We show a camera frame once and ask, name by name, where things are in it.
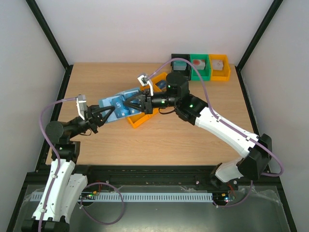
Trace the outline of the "blue card holder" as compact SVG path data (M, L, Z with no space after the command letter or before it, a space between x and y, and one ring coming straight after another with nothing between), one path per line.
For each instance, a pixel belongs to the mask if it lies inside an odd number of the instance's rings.
M106 123L114 122L114 121L120 120L125 117L141 114L141 111L138 111L133 108L129 108L124 105L125 100L127 100L128 98L132 97L133 95L139 92L140 92L140 88L136 87L136 88L132 88L132 89L119 92L114 96L100 99L98 101L100 108L107 107L107 106L115 107L115 110L107 118Z

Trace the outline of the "blue credit card stack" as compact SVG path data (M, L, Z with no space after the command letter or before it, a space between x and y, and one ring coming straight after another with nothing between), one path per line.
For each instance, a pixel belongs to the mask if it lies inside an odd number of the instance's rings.
M156 86L157 86L159 89L163 90L163 89L166 88L167 83L166 83L165 80L160 80L159 82L156 83Z

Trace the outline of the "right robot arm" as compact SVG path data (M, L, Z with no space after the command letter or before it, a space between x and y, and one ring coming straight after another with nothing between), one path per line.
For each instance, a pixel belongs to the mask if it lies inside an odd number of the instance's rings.
M145 114L151 114L155 108L173 107L180 119L209 131L237 151L239 158L219 163L211 172L210 183L215 189L241 177L258 180L271 160L272 140L268 135L250 133L221 117L209 103L190 93L188 80L179 72L166 76L165 91L139 91L127 98L124 105Z

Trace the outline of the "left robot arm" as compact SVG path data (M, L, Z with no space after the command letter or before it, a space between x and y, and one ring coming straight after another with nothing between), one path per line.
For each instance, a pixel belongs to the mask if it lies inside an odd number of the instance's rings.
M23 232L69 231L73 209L88 183L85 174L73 172L81 143L71 139L87 130L97 133L114 110L114 106L87 106L82 103L78 117L69 122L51 121L47 124L44 136L52 149L50 173L32 218L22 223Z

